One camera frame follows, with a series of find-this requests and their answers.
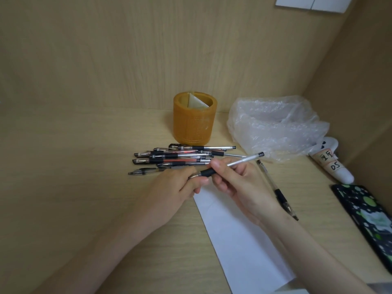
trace pile of pens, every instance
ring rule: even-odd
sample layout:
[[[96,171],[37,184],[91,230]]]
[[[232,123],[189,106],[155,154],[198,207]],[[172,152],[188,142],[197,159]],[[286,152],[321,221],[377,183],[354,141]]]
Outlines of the pile of pens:
[[[140,168],[128,174],[144,175],[164,171],[173,166],[207,165],[215,156],[245,157],[226,153],[227,150],[235,148],[235,146],[209,147],[171,143],[168,148],[156,147],[143,153],[135,153],[134,164],[156,164],[157,168]]]

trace wooden wall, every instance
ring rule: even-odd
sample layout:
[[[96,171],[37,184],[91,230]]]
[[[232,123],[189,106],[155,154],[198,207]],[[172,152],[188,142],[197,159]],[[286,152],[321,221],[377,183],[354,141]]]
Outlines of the wooden wall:
[[[341,161],[392,214],[392,0],[358,0],[304,93]]]
[[[275,0],[0,0],[0,101],[172,109],[302,94],[346,14]]]

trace hand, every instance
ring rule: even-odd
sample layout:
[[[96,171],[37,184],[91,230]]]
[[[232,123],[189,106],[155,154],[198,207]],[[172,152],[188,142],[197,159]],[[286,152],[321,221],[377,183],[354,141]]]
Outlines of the hand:
[[[227,164],[235,158],[213,159],[209,164],[217,174],[213,175],[213,183],[228,194],[240,210],[256,225],[276,208],[280,208],[276,199],[264,183],[258,169],[251,163],[240,163],[232,168]]]
[[[148,234],[166,224],[185,200],[199,193],[200,188],[209,183],[208,178],[203,176],[188,180],[196,172],[194,166],[166,169],[151,183],[147,194],[139,199],[132,212],[146,224]]]

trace forearm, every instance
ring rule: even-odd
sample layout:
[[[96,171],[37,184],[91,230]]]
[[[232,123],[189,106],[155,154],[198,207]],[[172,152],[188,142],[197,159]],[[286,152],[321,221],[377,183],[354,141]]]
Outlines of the forearm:
[[[266,233],[310,293],[374,293],[283,210],[265,216],[262,222]]]
[[[137,213],[112,223],[33,293],[94,293],[124,256],[152,229]]]

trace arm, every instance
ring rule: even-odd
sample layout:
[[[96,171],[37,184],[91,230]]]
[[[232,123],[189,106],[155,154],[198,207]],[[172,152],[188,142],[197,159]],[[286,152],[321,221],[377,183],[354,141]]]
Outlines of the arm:
[[[133,247],[167,223],[186,199],[208,184],[205,177],[188,180],[195,172],[195,167],[165,170],[129,212],[32,293],[94,293]]]
[[[213,159],[210,165],[217,172],[214,185],[268,234],[310,293],[374,293],[279,206],[253,164],[242,163],[231,169],[226,164],[232,160]]]

